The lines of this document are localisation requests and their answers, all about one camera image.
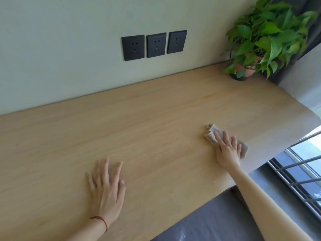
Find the person's left hand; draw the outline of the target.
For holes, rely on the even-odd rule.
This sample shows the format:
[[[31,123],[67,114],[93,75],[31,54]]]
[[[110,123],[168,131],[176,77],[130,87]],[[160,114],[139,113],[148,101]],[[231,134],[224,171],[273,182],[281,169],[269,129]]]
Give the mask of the person's left hand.
[[[95,180],[96,189],[90,191],[92,196],[92,217],[103,218],[108,228],[118,218],[123,203],[124,196],[119,195],[119,181],[123,162],[116,163],[112,170],[109,170],[109,181],[104,181],[104,160],[99,160],[91,172]]]

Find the person's right hand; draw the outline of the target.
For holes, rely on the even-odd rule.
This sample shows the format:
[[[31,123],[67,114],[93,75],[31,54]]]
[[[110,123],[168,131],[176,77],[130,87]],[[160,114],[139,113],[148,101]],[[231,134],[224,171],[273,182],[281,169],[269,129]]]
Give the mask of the person's right hand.
[[[230,137],[231,148],[225,145],[217,132],[214,132],[218,144],[215,145],[216,160],[229,174],[240,170],[240,157],[237,155],[237,138]]]

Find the grey-brown cleaning cloth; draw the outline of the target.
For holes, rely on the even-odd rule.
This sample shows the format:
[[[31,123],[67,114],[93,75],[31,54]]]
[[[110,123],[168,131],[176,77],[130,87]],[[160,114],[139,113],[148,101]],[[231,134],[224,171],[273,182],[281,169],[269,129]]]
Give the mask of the grey-brown cleaning cloth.
[[[206,132],[206,134],[204,136],[213,145],[218,144],[218,141],[215,138],[214,132],[217,132],[218,135],[220,136],[220,138],[223,139],[223,131],[220,128],[218,128],[214,124],[207,125],[207,132]],[[237,139],[237,144],[242,145],[241,153],[240,153],[240,159],[245,159],[246,156],[247,156],[248,149],[249,149],[248,145],[246,143],[244,143],[243,141],[240,141],[238,139]]]

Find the person's right forearm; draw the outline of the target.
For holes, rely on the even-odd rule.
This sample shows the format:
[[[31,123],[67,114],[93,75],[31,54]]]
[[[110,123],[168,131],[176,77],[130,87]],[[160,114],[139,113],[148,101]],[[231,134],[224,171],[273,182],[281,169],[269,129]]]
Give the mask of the person's right forearm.
[[[229,174],[265,241],[313,241],[240,167]]]

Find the person's left forearm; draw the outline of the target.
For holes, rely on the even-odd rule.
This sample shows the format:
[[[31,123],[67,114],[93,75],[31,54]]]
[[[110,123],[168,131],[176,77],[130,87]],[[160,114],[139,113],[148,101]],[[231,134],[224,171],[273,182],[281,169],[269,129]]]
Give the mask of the person's left forearm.
[[[66,241],[98,241],[107,230],[107,222],[99,216],[94,216]]]

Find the terracotta plant pot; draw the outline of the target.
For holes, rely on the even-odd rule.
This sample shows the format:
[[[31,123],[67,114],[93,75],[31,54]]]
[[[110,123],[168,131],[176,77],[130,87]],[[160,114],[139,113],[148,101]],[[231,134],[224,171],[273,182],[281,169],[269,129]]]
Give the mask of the terracotta plant pot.
[[[248,56],[250,56],[250,58],[253,58],[254,55],[251,55],[252,53],[245,53],[242,55],[237,55],[234,57],[233,59],[233,64],[234,64],[234,68],[235,68],[235,74],[237,74],[238,72],[241,72],[243,70],[245,70],[242,78],[247,78],[252,76],[255,73],[256,70],[256,65],[262,60],[262,56],[258,56],[255,53],[253,53],[255,55],[255,60],[253,60],[252,63],[248,63],[244,66],[244,62],[246,61],[246,59],[248,58]]]

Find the dark grey cushion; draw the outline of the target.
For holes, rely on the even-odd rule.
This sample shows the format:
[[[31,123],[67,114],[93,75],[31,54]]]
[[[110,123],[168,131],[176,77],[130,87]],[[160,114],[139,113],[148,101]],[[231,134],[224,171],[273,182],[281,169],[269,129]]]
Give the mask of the dark grey cushion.
[[[224,191],[150,241],[264,241],[247,206]]]

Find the green leafy pothos plant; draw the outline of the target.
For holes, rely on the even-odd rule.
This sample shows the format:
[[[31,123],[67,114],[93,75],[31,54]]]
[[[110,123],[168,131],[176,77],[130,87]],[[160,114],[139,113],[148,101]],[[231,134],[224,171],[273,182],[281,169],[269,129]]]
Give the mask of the green leafy pothos plant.
[[[235,73],[235,56],[255,53],[263,57],[256,65],[255,73],[268,79],[278,68],[287,66],[294,55],[305,51],[307,24],[315,18],[315,11],[295,15],[293,7],[285,1],[258,0],[226,33],[231,47],[223,73]],[[253,60],[255,55],[253,58],[248,56],[244,66]]]

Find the dark grey curtain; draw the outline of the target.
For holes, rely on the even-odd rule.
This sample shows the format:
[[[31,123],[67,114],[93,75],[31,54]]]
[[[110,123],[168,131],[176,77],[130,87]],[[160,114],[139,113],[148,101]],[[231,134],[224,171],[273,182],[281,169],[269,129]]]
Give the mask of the dark grey curtain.
[[[269,81],[275,85],[279,85],[283,80],[286,72],[289,72],[291,68],[297,65],[299,60],[310,52],[313,48],[321,43],[321,0],[273,0],[273,3],[285,1],[293,7],[295,15],[303,14],[307,11],[315,11],[316,18],[309,21],[307,24],[308,37],[307,37],[307,48],[304,52],[294,55],[290,63],[283,68],[278,68],[277,71],[268,78]]]

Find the black wall socket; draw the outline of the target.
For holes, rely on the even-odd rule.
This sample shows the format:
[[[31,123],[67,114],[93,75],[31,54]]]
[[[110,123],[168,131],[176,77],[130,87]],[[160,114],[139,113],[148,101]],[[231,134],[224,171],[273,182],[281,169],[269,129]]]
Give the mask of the black wall socket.
[[[142,59],[145,57],[145,36],[121,37],[123,57],[125,61]]]
[[[147,35],[147,58],[165,54],[167,33]]]
[[[187,36],[187,30],[169,32],[167,54],[182,52]]]

